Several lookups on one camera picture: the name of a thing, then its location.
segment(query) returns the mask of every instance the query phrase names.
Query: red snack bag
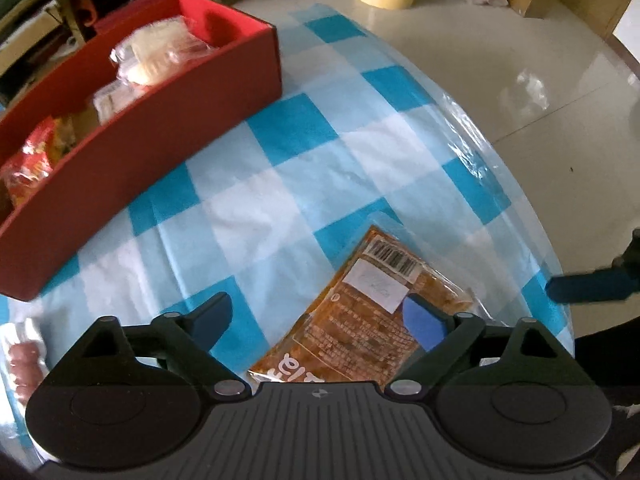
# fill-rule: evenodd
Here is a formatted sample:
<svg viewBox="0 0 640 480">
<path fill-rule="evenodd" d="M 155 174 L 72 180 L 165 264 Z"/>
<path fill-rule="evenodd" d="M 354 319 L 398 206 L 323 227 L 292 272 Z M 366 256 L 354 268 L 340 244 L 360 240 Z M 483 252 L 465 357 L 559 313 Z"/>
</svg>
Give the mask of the red snack bag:
<svg viewBox="0 0 640 480">
<path fill-rule="evenodd" d="M 47 117 L 27 137 L 22 149 L 0 168 L 14 206 L 26 200 L 47 178 L 73 144 L 68 121 Z"/>
</svg>

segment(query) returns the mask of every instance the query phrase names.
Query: plastic-wrapped snack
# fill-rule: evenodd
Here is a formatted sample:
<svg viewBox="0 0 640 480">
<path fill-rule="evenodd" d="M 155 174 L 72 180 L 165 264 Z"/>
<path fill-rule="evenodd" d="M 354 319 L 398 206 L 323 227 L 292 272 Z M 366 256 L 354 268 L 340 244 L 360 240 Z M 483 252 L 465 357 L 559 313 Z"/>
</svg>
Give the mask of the plastic-wrapped snack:
<svg viewBox="0 0 640 480">
<path fill-rule="evenodd" d="M 100 124 L 109 121 L 144 93 L 142 88 L 126 85 L 120 79 L 100 88 L 94 94 L 94 106 Z"/>
<path fill-rule="evenodd" d="M 257 381 L 388 383 L 418 343 L 402 323 L 401 303 L 420 294 L 448 314 L 474 298 L 377 227 L 284 339 L 249 370 Z"/>
<path fill-rule="evenodd" d="M 32 318 L 27 318 L 22 323 L 5 323 L 0 326 L 0 342 L 9 387 L 16 400 L 24 407 L 49 373 L 44 362 L 47 349 L 40 328 Z"/>
<path fill-rule="evenodd" d="M 111 51 L 111 60 L 120 65 L 118 78 L 125 83 L 153 86 L 212 51 L 189 32 L 183 17 L 175 16 L 136 30 Z"/>
<path fill-rule="evenodd" d="M 27 137 L 22 149 L 0 168 L 14 206 L 26 200 L 75 143 L 70 120 L 47 117 Z"/>
</svg>

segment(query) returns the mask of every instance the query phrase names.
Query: orange snack package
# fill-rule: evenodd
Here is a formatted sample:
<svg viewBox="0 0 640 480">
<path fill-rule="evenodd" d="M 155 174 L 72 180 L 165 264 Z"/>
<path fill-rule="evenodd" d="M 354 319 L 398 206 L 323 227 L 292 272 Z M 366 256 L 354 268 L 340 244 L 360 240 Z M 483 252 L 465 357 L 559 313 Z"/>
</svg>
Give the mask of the orange snack package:
<svg viewBox="0 0 640 480">
<path fill-rule="evenodd" d="M 22 149 L 0 168 L 14 206 L 26 200 L 47 178 L 74 143 L 70 122 L 47 117 L 27 137 Z"/>
<path fill-rule="evenodd" d="M 417 293 L 448 314 L 471 294 L 431 269 L 397 239 L 371 227 L 347 262 L 287 335 L 249 370 L 255 381 L 376 381 L 387 384 L 418 349 L 402 322 Z"/>
</svg>

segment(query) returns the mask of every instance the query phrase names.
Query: table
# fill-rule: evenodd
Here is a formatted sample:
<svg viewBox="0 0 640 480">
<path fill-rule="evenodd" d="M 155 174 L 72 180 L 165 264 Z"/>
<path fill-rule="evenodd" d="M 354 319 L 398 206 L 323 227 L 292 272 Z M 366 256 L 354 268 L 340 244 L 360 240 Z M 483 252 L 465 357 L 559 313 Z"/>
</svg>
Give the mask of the table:
<svg viewBox="0 0 640 480">
<path fill-rule="evenodd" d="M 282 99 L 135 199 L 39 298 L 2 298 L 0 318 L 38 317 L 53 365 L 98 316 L 143 324 L 225 290 L 234 319 L 212 353 L 244 372 L 376 214 L 402 224 L 416 250 L 471 288 L 496 322 L 535 316 L 571 350 L 568 310 L 543 290 L 558 260 L 520 186 L 460 106 L 330 7 L 276 25 Z"/>
</svg>

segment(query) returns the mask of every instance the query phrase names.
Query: barcode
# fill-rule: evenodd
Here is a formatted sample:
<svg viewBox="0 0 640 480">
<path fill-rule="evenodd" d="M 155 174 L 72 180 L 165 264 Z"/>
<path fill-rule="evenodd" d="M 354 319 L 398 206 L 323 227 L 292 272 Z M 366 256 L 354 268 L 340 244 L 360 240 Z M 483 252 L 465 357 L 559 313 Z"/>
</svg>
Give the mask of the barcode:
<svg viewBox="0 0 640 480">
<path fill-rule="evenodd" d="M 420 274 L 417 260 L 382 238 L 375 238 L 364 253 L 375 258 L 381 264 L 385 264 L 389 269 L 397 272 L 411 283 L 414 283 Z"/>
</svg>

